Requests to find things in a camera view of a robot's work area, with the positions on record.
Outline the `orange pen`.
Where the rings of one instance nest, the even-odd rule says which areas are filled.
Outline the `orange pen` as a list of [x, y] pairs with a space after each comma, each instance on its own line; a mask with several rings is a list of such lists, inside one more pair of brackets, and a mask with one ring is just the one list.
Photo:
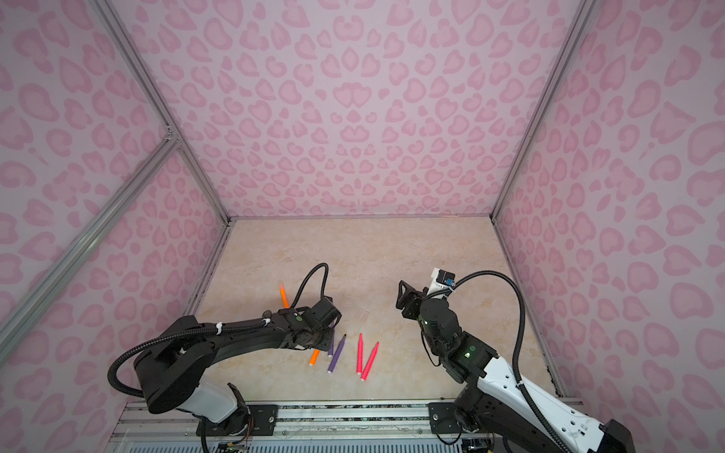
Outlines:
[[317, 350], [317, 349], [315, 349], [315, 351], [313, 351], [313, 355], [311, 356], [311, 358], [309, 360], [309, 366], [315, 366], [316, 365], [316, 362], [317, 362], [317, 360], [319, 358], [319, 355], [320, 355], [320, 351]]
[[281, 295], [281, 302], [282, 302], [283, 308], [289, 309], [291, 304], [289, 302], [286, 289], [282, 283], [279, 285], [279, 294]]

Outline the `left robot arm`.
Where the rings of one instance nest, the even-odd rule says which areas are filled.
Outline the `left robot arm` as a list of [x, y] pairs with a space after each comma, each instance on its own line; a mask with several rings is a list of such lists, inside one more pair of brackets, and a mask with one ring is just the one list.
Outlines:
[[266, 349], [326, 352], [342, 319], [328, 296], [313, 307], [266, 311], [232, 323], [183, 316], [134, 355], [133, 368], [149, 413], [184, 411], [215, 425], [245, 422], [245, 402], [233, 384], [216, 385], [206, 371], [219, 362]]

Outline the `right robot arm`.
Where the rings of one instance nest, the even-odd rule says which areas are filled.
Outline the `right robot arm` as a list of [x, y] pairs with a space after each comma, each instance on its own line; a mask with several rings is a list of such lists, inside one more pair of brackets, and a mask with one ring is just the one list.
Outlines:
[[614, 419], [600, 422], [562, 402], [515, 373], [514, 367], [484, 341], [464, 331], [435, 282], [419, 291], [398, 285], [396, 308], [420, 326], [423, 344], [464, 390], [454, 416], [464, 432], [488, 431], [528, 452], [634, 452], [628, 428]]

